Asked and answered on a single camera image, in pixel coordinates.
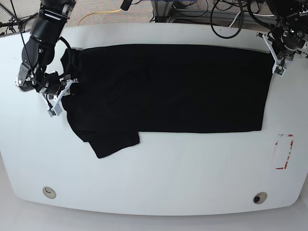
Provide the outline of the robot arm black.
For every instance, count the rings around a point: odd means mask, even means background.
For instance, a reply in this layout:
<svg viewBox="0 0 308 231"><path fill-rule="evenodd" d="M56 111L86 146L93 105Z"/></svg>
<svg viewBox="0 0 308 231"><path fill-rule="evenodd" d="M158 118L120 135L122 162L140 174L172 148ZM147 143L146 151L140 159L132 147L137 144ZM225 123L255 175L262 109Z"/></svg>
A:
<svg viewBox="0 0 308 231"><path fill-rule="evenodd" d="M270 25L269 40L278 59L293 56L308 47L308 2L306 0L267 0L275 23Z"/></svg>
<svg viewBox="0 0 308 231"><path fill-rule="evenodd" d="M24 43L22 50L22 63L16 80L21 91L35 90L41 94L57 95L64 90L65 77L72 66L73 52L61 33L75 5L75 0L41 1L29 41ZM45 71L54 59L58 41L67 46L68 64L61 75L57 72L47 74Z"/></svg>

